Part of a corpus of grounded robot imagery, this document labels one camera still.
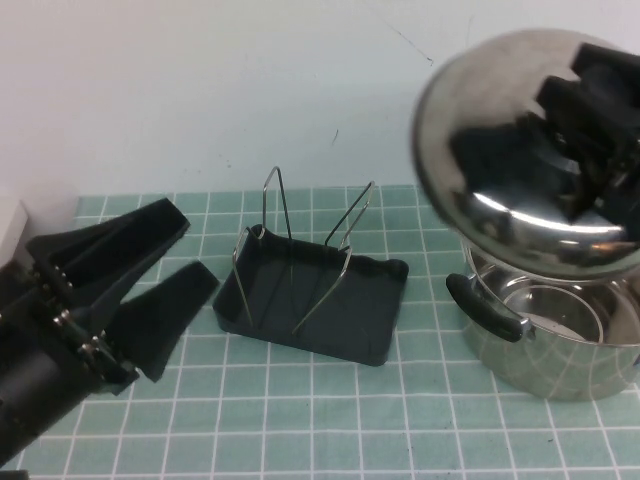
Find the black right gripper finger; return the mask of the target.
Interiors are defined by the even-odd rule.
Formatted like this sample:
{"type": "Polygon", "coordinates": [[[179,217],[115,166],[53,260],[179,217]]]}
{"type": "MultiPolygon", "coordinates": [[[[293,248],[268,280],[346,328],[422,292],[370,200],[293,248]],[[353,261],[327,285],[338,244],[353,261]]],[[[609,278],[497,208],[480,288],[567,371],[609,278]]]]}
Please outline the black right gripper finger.
{"type": "Polygon", "coordinates": [[[639,56],[620,50],[583,43],[571,70],[581,88],[606,100],[639,99],[639,56]]]}
{"type": "Polygon", "coordinates": [[[639,163],[639,84],[616,73],[548,77],[536,102],[567,152],[583,164],[639,163]]]}

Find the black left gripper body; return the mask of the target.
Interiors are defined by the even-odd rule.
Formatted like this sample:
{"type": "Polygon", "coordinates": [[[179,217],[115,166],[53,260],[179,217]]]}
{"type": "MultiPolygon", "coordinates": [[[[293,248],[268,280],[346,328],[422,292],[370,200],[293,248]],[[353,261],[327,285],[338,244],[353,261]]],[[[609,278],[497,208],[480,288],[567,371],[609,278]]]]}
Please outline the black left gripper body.
{"type": "Polygon", "coordinates": [[[62,340],[44,292],[19,262],[1,267],[1,459],[10,461],[94,393],[139,374],[100,371],[62,340]]]}

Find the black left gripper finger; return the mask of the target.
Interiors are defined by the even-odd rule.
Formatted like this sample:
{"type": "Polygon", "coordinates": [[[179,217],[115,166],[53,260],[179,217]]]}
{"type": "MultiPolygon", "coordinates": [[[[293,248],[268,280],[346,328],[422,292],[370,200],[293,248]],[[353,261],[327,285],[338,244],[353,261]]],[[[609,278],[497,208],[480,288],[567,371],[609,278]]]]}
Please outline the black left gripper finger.
{"type": "Polygon", "coordinates": [[[218,286],[215,275],[194,261],[122,304],[106,328],[106,338],[118,354],[157,382],[182,334],[218,286]]]}
{"type": "Polygon", "coordinates": [[[162,198],[106,222],[36,236],[26,248],[59,298],[121,299],[189,226],[180,210],[162,198]]]}

